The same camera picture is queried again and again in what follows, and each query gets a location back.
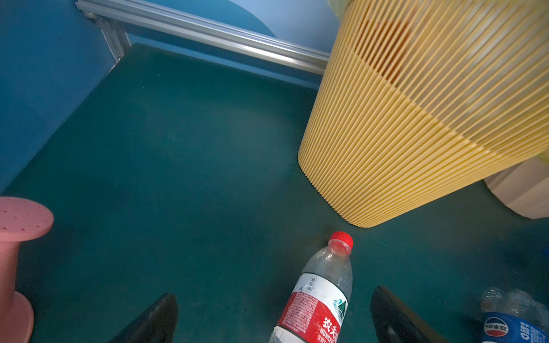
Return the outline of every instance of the metal frame bar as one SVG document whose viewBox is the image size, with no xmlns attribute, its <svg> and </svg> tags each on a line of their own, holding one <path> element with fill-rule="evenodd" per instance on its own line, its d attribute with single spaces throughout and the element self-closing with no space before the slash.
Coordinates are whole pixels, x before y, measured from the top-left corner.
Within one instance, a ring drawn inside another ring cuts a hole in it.
<svg viewBox="0 0 549 343">
<path fill-rule="evenodd" d="M 124 24 L 121 21 L 105 18 L 91 12 L 83 12 L 84 16 L 93 19 L 99 26 L 103 37 L 109 46 L 115 63 L 118 63 L 128 49 L 132 46 Z"/>
<path fill-rule="evenodd" d="M 324 74 L 330 56 L 326 52 L 141 0 L 78 0 L 76 6 L 85 14 L 147 27 L 320 75 Z"/>
</svg>

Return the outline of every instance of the plastic water bottle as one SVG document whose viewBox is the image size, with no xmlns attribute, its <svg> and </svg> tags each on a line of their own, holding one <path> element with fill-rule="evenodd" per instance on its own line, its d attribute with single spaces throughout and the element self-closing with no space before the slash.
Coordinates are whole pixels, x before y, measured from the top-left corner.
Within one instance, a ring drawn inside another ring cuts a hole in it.
<svg viewBox="0 0 549 343">
<path fill-rule="evenodd" d="M 352 290 L 353 242 L 335 232 L 305 265 L 269 343 L 335 343 Z"/>
<path fill-rule="evenodd" d="M 480 308 L 484 312 L 483 343 L 549 342 L 549 311 L 524 291 L 489 288 Z"/>
</svg>

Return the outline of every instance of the teal mat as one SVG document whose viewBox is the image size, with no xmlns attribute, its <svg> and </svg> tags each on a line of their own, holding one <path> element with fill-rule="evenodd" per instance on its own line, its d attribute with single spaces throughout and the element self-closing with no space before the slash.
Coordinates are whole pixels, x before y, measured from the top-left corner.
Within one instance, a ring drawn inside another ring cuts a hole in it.
<svg viewBox="0 0 549 343">
<path fill-rule="evenodd" d="M 372 229 L 343 221 L 297 165 L 315 95 L 132 47 L 5 192 L 55 216 L 20 253 L 31 342 L 107 342 L 166 292 L 176 342 L 266 342 L 336 230 L 355 239 L 340 343 L 376 342 L 379 284 L 456 343 L 478 341 L 489 285 L 549 302 L 549 221 L 515 215 L 482 182 Z"/>
</svg>

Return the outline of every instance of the pink plastic object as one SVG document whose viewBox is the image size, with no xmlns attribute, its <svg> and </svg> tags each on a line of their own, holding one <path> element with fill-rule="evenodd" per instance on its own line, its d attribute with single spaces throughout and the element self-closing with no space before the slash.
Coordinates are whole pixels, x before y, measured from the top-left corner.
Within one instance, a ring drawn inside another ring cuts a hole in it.
<svg viewBox="0 0 549 343">
<path fill-rule="evenodd" d="M 15 291 L 17 254 L 22 241 L 46 234 L 53 214 L 31 200 L 0 196 L 0 336 L 2 343 L 27 343 L 34 314 L 27 298 Z"/>
</svg>

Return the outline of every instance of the light blue wall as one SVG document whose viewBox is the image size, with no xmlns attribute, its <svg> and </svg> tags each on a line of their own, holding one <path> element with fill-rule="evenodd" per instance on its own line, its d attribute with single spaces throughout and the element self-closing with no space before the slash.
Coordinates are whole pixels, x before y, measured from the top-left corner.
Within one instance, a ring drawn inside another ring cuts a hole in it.
<svg viewBox="0 0 549 343">
<path fill-rule="evenodd" d="M 339 29 L 327 0 L 148 1 L 325 52 Z"/>
<path fill-rule="evenodd" d="M 73 0 L 0 1 L 0 193 L 113 63 Z"/>
<path fill-rule="evenodd" d="M 331 52 L 339 19 L 326 0 L 231 0 L 284 41 Z"/>
<path fill-rule="evenodd" d="M 326 0 L 299 0 L 295 2 L 293 0 L 149 1 L 324 51 L 331 51 L 339 27 L 339 20 L 332 13 Z M 262 20 L 267 21 L 270 26 L 265 25 Z M 126 30 L 132 44 L 143 43 L 313 89 L 318 89 L 322 79 L 320 75 L 250 58 L 142 27 L 126 24 Z"/>
</svg>

